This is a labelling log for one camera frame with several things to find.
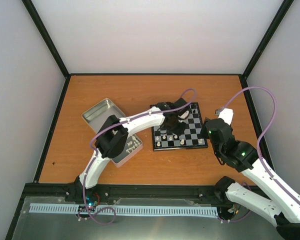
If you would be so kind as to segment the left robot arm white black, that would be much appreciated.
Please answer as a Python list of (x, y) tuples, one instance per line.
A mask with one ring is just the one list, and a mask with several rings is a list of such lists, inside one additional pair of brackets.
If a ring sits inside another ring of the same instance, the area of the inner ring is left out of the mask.
[(118, 118), (110, 115), (90, 141), (93, 154), (84, 171), (75, 179), (75, 194), (85, 202), (93, 198), (93, 187), (101, 173), (110, 160), (124, 151), (130, 136), (152, 127), (181, 135), (185, 128), (183, 120), (189, 113), (190, 103), (181, 97), (173, 103), (159, 102), (132, 116)]

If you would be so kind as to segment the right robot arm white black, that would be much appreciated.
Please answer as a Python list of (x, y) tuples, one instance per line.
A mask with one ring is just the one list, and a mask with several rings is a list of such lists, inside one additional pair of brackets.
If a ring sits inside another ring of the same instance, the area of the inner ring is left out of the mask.
[(235, 169), (266, 195), (261, 196), (224, 176), (214, 186), (215, 197), (221, 202), (228, 200), (239, 204), (263, 217), (285, 240), (300, 240), (300, 195), (258, 156), (257, 149), (248, 142), (236, 140), (232, 127), (222, 118), (206, 118), (201, 133), (210, 140), (221, 165)]

